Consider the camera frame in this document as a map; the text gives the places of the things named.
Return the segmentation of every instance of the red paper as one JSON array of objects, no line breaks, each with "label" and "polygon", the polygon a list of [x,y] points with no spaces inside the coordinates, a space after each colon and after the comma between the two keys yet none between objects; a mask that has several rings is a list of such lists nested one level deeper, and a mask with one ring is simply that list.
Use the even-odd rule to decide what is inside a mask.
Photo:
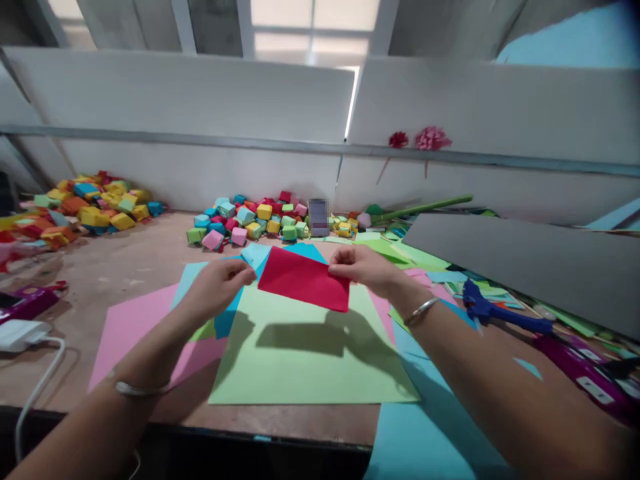
[{"label": "red paper", "polygon": [[269,253],[258,289],[318,305],[349,310],[349,280],[329,274],[329,266],[281,248]]}]

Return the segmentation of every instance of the right hand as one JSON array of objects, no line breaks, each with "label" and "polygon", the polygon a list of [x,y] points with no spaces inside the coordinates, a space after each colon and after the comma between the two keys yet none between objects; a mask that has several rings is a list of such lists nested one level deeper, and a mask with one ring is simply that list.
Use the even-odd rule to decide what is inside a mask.
[{"label": "right hand", "polygon": [[329,273],[362,283],[378,297],[390,298],[392,288],[408,278],[402,270],[366,245],[338,248],[329,262]]}]

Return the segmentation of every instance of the charging cable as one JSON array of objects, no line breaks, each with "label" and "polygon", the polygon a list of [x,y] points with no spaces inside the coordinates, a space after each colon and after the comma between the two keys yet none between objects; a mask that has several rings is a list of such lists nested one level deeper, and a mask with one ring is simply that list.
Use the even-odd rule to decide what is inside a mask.
[{"label": "charging cable", "polygon": [[47,369],[47,371],[45,372],[45,374],[40,379],[40,382],[38,382],[38,384],[35,386],[35,388],[31,392],[31,396],[28,398],[27,402],[25,403],[24,408],[22,408],[22,412],[20,412],[20,416],[18,417],[18,423],[16,423],[16,425],[15,425],[15,462],[16,462],[16,465],[18,463],[20,463],[22,461],[22,458],[23,458],[23,451],[22,451],[22,425],[25,422],[25,418],[26,418],[27,414],[29,413],[29,410],[31,409],[31,406],[33,405],[33,402],[36,400],[36,398],[38,398],[38,395],[40,395],[40,392],[42,392],[42,389],[44,388],[46,383],[49,381],[49,379],[51,378],[51,376],[55,372],[56,368],[58,368],[58,365],[60,365],[60,362],[62,360],[62,356],[65,353],[65,341],[63,339],[61,339],[61,338],[49,337],[47,335],[42,335],[41,337],[38,337],[37,340],[34,340],[34,341],[29,340],[29,341],[32,342],[34,345],[36,343],[41,343],[41,342],[44,342],[44,341],[55,342],[55,343],[58,343],[60,345],[60,350],[58,350],[58,353],[56,354],[55,358],[51,362],[51,364],[50,364],[49,368]]}]

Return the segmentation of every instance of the blue glue gun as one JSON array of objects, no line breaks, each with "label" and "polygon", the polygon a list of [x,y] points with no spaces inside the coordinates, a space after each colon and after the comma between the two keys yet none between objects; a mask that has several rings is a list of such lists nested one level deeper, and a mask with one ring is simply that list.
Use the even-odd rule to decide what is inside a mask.
[{"label": "blue glue gun", "polygon": [[549,320],[526,317],[492,304],[482,296],[480,288],[469,279],[465,282],[462,291],[462,301],[469,318],[478,320],[483,325],[488,324],[489,319],[493,317],[534,333],[551,333],[553,331],[553,322]]}]

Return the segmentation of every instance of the silver bangle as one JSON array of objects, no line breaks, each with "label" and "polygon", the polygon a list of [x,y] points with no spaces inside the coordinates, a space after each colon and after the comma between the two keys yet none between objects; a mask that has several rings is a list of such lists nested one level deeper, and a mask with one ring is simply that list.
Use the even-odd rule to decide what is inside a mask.
[{"label": "silver bangle", "polygon": [[420,305],[418,308],[416,308],[416,310],[414,310],[414,312],[411,314],[411,316],[405,320],[405,325],[408,327],[412,327],[415,325],[415,321],[418,319],[418,316],[420,316],[420,314],[426,312],[427,310],[429,310],[431,308],[431,306],[436,303],[438,300],[440,300],[438,297],[434,297],[426,302],[424,302],[422,305]]}]

